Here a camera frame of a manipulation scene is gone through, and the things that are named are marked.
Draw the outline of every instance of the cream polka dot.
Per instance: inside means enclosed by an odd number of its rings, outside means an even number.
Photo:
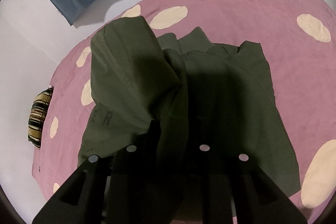
[[[186,6],[175,6],[159,12],[150,22],[150,27],[156,30],[168,28],[180,22],[188,14]]]
[[[50,138],[55,137],[58,128],[58,118],[55,117],[50,126]]]
[[[325,143],[316,153],[304,177],[301,200],[312,209],[322,204],[336,187],[336,140]]]
[[[87,56],[89,55],[89,53],[91,52],[91,48],[90,47],[86,47],[83,52],[81,53],[81,56],[78,58],[78,60],[76,61],[76,65],[77,67],[83,67],[85,64],[85,60],[87,58]]]
[[[86,82],[84,85],[83,91],[82,91],[82,105],[86,106],[93,102],[92,96],[91,96],[91,79]]]
[[[139,4],[131,9],[128,9],[121,17],[137,17],[141,13],[141,7]]]
[[[329,30],[323,25],[323,23],[309,14],[302,14],[297,17],[297,24],[308,35],[321,42],[330,42],[331,36]]]
[[[56,191],[57,191],[59,188],[60,188],[59,184],[58,184],[58,183],[54,183],[54,187],[53,187],[52,191],[53,191],[54,193],[56,193]]]

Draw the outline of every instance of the green fabric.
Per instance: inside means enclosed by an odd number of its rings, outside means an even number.
[[[212,44],[198,27],[177,40],[155,38],[143,17],[120,18],[91,40],[96,103],[79,151],[112,155],[146,133],[162,135],[158,163],[197,165],[201,144],[229,156],[247,154],[287,195],[300,190],[299,168],[275,104],[261,45]]]

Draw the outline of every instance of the pink bedsheet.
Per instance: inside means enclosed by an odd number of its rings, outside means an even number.
[[[151,23],[159,12],[177,6],[187,8],[186,16],[184,8],[163,19],[158,16],[155,21],[166,21],[161,25],[166,27],[153,29],[156,36],[173,32],[180,38],[200,26],[214,43],[261,43],[270,64],[276,104],[299,162],[301,184],[306,177],[304,187],[312,189],[305,190],[302,200],[301,191],[291,200],[312,223],[335,191],[336,173],[330,172],[336,168],[331,160],[336,155],[332,141],[336,139],[335,14],[323,0],[143,0],[128,15],[140,13]],[[167,27],[167,21],[177,22]],[[90,79],[91,54],[83,66],[76,65],[93,35],[64,58],[50,82],[54,94],[32,169],[47,200],[76,169],[82,135],[94,107],[94,102],[83,106],[81,100]],[[317,167],[321,159],[324,163]],[[319,181],[323,172],[326,179]],[[317,195],[314,182],[322,184],[318,186],[321,204],[310,200]]]

